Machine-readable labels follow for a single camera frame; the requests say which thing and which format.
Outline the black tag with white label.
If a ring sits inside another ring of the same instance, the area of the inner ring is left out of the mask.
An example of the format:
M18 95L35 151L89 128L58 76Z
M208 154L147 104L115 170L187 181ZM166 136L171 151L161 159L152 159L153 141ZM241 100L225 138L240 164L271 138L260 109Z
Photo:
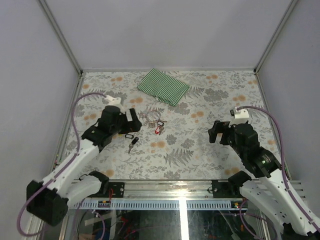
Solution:
M134 139L135 136L132 135L132 134L125 134L125 138L127 138L127 139Z

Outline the large silver keyring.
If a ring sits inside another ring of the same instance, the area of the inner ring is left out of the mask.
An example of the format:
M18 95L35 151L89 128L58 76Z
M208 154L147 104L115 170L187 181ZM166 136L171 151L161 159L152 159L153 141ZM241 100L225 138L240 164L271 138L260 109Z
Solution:
M161 119L161 113L155 109L141 111L138 113L138 116L142 120L142 125L148 128L155 128Z

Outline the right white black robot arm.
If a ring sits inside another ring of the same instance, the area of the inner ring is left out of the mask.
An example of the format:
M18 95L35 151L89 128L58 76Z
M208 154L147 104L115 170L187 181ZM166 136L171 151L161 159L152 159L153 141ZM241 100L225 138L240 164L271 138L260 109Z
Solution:
M263 148L258 133L248 123L230 126L228 121L216 120L208 130L214 143L221 134L220 144L230 146L246 170L259 179L271 195L263 192L244 171L228 179L228 192L244 197L258 207L273 223L284 240L318 240L320 219L304 203L282 173L282 167L272 152Z

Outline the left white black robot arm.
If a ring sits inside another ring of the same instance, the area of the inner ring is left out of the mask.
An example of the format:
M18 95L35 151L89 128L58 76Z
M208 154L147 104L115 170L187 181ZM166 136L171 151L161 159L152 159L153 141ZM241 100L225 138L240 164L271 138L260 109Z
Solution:
M26 210L46 224L55 227L69 208L85 198L108 197L109 178L94 170L78 183L73 183L81 170L112 142L113 136L139 132L142 127L136 110L121 112L108 105L101 117L81 136L79 145L54 171L41 181L31 181L26 188Z

